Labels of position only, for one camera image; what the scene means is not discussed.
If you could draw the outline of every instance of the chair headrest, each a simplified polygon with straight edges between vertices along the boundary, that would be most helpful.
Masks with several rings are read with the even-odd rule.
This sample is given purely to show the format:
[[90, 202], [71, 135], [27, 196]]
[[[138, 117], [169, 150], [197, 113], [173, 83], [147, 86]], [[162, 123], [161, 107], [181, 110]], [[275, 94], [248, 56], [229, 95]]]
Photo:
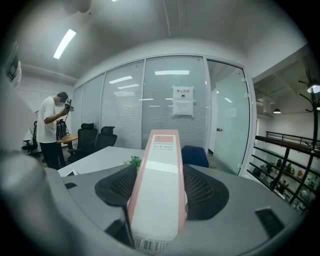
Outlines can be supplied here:
[[113, 135], [114, 134], [114, 126], [105, 126], [101, 128], [101, 133], [105, 135]]
[[83, 123], [83, 124], [81, 124], [81, 128], [85, 129], [85, 130], [93, 129], [94, 127], [95, 127], [94, 123]]

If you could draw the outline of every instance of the black pants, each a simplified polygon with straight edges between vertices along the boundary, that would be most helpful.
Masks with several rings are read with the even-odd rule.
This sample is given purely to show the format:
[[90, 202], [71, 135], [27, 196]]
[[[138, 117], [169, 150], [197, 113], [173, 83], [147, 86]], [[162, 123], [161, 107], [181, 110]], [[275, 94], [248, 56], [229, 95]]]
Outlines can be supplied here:
[[59, 154], [62, 154], [61, 145], [56, 142], [40, 143], [40, 147], [46, 165], [49, 168], [59, 170]]

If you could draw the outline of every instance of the camera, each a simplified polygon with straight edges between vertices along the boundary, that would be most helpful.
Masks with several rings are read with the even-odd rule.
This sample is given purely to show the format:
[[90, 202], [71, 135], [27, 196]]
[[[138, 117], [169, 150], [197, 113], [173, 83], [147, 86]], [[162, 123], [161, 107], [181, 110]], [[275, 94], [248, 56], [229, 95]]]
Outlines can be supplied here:
[[65, 104], [64, 104], [64, 107], [65, 107], [67, 110], [69, 110], [69, 111], [74, 111], [74, 107], [71, 106], [71, 101], [72, 101], [72, 99], [67, 100], [67, 101], [65, 102]]

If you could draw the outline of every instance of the man in white t-shirt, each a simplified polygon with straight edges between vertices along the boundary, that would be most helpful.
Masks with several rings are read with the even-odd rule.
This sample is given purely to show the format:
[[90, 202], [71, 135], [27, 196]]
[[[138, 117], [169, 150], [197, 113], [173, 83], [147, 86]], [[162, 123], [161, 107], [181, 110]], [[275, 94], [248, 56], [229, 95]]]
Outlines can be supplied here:
[[56, 96], [47, 97], [41, 104], [36, 126], [36, 140], [40, 143], [41, 151], [49, 168], [59, 169], [59, 152], [61, 145], [57, 143], [56, 120], [68, 114], [69, 110], [64, 108], [56, 114], [55, 106], [62, 107], [68, 95], [60, 92]]

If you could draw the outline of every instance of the person's hand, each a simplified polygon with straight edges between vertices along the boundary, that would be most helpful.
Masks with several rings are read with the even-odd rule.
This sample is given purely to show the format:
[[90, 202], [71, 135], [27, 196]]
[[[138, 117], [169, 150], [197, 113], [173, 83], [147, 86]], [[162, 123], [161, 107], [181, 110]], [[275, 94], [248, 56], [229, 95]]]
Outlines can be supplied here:
[[65, 106], [61, 111], [60, 111], [60, 115], [63, 117], [66, 114], [69, 113], [69, 109], [67, 109], [67, 107]]

